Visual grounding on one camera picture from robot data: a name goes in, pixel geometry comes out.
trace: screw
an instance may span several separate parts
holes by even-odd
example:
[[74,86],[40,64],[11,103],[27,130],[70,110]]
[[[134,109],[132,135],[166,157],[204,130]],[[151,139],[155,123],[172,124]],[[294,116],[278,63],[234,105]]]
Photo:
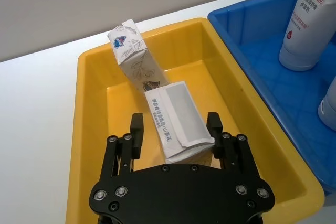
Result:
[[236,186],[236,191],[237,191],[237,193],[239,193],[241,195],[247,194],[247,188],[245,186],[242,186],[242,185]]
[[106,192],[104,190],[100,190],[98,192],[96,192],[96,194],[94,195],[94,199],[101,201],[106,197]]
[[245,141],[246,140],[246,136],[244,135],[238,135],[238,139],[241,141]]
[[127,193],[127,188],[124,186],[118,187],[115,191],[115,195],[117,195],[118,197],[125,196],[126,193]]
[[261,198],[268,198],[269,194],[268,191],[263,189],[263,188],[258,188],[257,189],[257,194],[261,197]]
[[253,200],[248,200],[246,202],[247,206],[250,208],[255,208],[256,207],[256,203]]
[[131,139],[132,138],[132,135],[131,134],[126,134],[125,136],[124,136],[124,139],[126,139],[126,140],[129,140],[129,139]]
[[116,136],[111,136],[111,137],[109,137],[109,142],[110,142],[110,143],[113,143],[115,140],[117,140],[117,137],[116,137]]
[[161,167],[161,170],[163,171],[163,172],[169,172],[169,166],[167,166],[167,165],[164,165],[164,166],[162,166]]
[[196,171],[198,171],[198,166],[197,166],[197,165],[192,165],[192,166],[190,167],[190,169],[191,169],[193,172],[196,172]]
[[109,208],[112,212],[117,211],[119,209],[119,203],[114,201],[110,204]]
[[230,133],[227,133],[227,132],[223,132],[222,134],[223,138],[225,139],[229,139],[231,137],[231,134]]

